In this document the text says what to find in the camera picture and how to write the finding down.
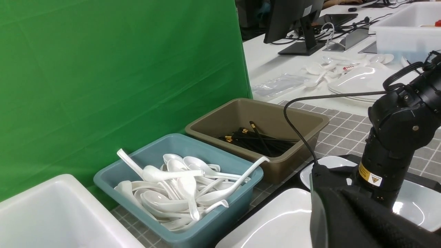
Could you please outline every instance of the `white dish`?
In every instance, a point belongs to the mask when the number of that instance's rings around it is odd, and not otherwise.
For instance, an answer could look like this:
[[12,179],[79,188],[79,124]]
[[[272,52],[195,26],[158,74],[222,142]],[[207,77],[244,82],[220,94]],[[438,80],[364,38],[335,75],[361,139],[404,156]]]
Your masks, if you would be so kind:
[[[369,66],[357,67],[352,69],[341,78],[328,84],[328,88],[330,91],[342,94],[382,91],[384,90],[383,82],[394,73],[396,73],[396,71],[392,69],[378,69]],[[395,81],[394,83],[408,84],[417,76],[418,74],[413,71]],[[360,96],[356,97],[356,99],[375,101],[381,96],[382,95]]]
[[[321,158],[318,162],[328,168],[357,166],[357,164],[347,159],[335,156]],[[311,171],[312,164],[300,173],[300,180],[309,189]],[[405,180],[393,206],[393,212],[433,232],[441,228],[441,211],[439,211],[439,206],[441,206],[440,193]]]
[[216,248],[312,247],[311,194],[284,191],[225,236]]

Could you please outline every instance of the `warning label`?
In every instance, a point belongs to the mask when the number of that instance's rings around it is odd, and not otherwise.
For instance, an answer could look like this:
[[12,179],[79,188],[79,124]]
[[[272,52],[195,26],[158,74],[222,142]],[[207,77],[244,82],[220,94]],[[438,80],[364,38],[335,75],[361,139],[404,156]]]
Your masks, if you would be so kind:
[[368,171],[362,163],[360,163],[359,166],[359,173],[361,177],[366,180],[368,183],[375,185],[375,186],[381,186],[381,181],[383,181],[382,177],[379,177],[375,174],[372,174],[370,171]]

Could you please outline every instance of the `computer monitor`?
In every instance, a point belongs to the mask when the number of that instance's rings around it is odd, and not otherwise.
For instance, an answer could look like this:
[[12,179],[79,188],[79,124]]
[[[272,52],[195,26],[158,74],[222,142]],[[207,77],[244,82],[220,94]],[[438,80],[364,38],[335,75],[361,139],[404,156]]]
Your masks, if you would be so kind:
[[324,0],[272,0],[264,43],[286,38],[295,23],[300,23],[304,42],[295,42],[280,51],[281,55],[309,56],[325,46],[316,42],[311,23],[320,16]]

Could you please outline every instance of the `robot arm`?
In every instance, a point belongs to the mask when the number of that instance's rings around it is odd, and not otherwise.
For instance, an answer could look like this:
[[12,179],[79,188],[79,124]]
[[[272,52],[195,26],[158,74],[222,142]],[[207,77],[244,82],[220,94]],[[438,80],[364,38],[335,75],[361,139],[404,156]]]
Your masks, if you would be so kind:
[[[441,54],[433,54],[431,63],[415,63],[383,84],[389,92],[368,109],[373,127],[351,186],[314,165],[314,248],[441,247],[439,236],[392,213],[415,150],[426,146],[441,125]],[[424,72],[408,85],[391,85],[418,67]]]

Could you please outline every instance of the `white bin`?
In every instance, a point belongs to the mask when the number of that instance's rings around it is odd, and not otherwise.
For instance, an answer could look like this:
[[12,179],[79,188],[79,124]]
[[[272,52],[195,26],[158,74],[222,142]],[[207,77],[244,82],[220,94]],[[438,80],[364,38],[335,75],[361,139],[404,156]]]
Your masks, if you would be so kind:
[[378,53],[391,53],[397,60],[404,56],[410,62],[424,61],[430,51],[441,49],[441,2],[420,2],[386,17],[370,26],[377,35]]
[[144,248],[73,176],[0,203],[1,248]]

